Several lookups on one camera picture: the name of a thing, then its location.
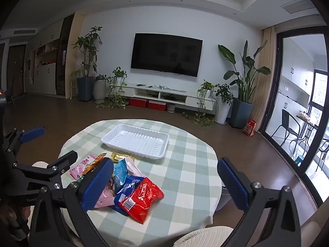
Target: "red storage box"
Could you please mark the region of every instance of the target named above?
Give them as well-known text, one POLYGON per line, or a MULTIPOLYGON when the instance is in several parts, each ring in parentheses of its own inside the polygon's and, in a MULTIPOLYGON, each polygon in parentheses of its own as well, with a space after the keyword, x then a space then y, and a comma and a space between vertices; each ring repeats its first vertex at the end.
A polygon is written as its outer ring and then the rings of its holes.
POLYGON ((166 109, 166 103, 159 101, 149 101, 147 107, 149 109, 164 111, 166 109))
POLYGON ((129 104, 131 106, 137 106, 137 107, 142 107, 142 108, 146 108, 146 103, 147 103, 147 100, 142 99, 142 98, 131 98, 129 100, 129 104))

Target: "red snack bag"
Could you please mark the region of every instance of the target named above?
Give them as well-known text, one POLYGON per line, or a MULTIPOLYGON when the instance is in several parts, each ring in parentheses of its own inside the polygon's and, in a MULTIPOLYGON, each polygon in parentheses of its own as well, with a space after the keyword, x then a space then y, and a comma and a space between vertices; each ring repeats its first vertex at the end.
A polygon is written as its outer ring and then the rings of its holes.
POLYGON ((119 202, 119 205, 132 218, 142 224, 145 221, 152 201, 162 199, 163 197, 164 194, 158 186, 145 177, 138 188, 129 197, 119 202))
POLYGON ((254 135, 255 128, 256 128, 256 121, 249 120, 249 122, 244 127, 243 131, 247 136, 251 137, 254 135))

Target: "blue stool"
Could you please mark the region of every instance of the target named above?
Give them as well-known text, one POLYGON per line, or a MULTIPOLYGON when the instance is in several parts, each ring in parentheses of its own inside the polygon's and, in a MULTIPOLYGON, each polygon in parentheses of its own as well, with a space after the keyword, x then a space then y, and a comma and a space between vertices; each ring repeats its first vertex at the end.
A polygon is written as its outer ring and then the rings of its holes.
POLYGON ((302 163, 302 161, 304 160, 304 157, 299 155, 296 159, 295 159, 295 164, 299 164, 299 163, 302 163))

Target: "barcode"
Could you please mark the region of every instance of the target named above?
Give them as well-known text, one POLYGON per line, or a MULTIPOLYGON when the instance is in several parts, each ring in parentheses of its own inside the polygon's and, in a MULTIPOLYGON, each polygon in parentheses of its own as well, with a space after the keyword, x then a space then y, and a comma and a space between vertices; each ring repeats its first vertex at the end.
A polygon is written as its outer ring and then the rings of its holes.
POLYGON ((128 210, 130 211, 130 209, 136 204, 136 202, 134 202, 132 200, 132 198, 128 198, 122 205, 128 210))
POLYGON ((122 202, 125 199, 126 195, 121 194, 120 198, 119 198, 119 202, 122 202))

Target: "small table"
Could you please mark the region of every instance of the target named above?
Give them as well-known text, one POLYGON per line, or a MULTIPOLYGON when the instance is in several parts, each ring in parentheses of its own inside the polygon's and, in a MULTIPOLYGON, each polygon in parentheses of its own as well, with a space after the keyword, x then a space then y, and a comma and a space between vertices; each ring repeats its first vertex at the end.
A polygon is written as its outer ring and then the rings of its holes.
POLYGON ((304 133, 304 137, 303 138, 297 138, 297 139, 294 139, 294 140, 291 140, 290 143, 289 143, 289 147, 290 147, 290 144, 292 143, 292 141, 296 141, 298 142, 298 140, 300 140, 299 142, 299 146, 300 146, 300 143, 304 142, 304 152, 303 152, 303 155, 304 156, 304 153, 305 153, 305 149, 306 149, 306 144, 308 145, 308 147, 310 147, 309 143, 308 143, 308 140, 310 138, 310 134, 312 133, 313 129, 316 129, 317 130, 317 126, 302 119, 301 117, 299 117, 298 115, 296 115, 296 117, 300 120, 302 120, 304 123, 306 123, 306 132, 304 133))
MULTIPOLYGON (((100 139, 118 124, 128 124, 169 134, 164 158, 152 160, 136 157, 135 164, 164 193, 156 201, 144 222, 140 224, 109 207, 88 211, 87 214, 110 246, 172 246, 179 237, 212 224, 213 214, 221 195, 221 179, 217 173, 215 151, 190 133, 166 123, 126 119, 94 123, 71 137, 59 156, 74 150, 78 153, 75 166, 88 154, 97 156, 114 149, 100 139)), ((74 179, 65 172, 63 187, 74 179)), ((70 228, 75 232, 70 217, 63 209, 70 228)))

